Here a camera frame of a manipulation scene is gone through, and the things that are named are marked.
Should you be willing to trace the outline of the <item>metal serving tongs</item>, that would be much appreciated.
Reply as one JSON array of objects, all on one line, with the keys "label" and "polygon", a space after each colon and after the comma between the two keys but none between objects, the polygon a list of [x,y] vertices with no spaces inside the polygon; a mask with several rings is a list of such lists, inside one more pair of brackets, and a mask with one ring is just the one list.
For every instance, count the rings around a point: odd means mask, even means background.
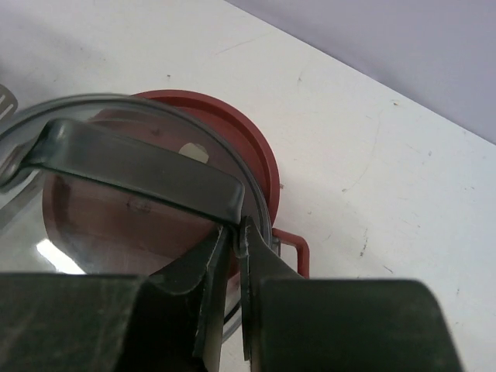
[{"label": "metal serving tongs", "polygon": [[0,84],[0,130],[1,133],[12,127],[12,117],[15,115],[19,102],[17,97],[3,84]]}]

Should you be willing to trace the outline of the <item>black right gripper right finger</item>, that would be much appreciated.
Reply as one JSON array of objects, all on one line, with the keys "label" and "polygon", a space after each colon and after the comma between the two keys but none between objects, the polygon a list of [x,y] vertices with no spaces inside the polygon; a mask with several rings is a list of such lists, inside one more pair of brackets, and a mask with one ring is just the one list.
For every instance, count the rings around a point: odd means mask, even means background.
[{"label": "black right gripper right finger", "polygon": [[432,292],[415,280],[305,279],[239,228],[243,352],[253,371],[460,371]]}]

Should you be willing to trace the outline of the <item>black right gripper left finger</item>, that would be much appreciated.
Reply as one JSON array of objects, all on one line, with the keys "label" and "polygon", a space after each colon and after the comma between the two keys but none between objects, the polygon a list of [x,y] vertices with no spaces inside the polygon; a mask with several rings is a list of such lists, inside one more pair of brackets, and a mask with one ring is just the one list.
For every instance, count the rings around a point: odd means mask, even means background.
[{"label": "black right gripper left finger", "polygon": [[216,371],[229,271],[218,228],[140,275],[1,276],[3,371]]}]

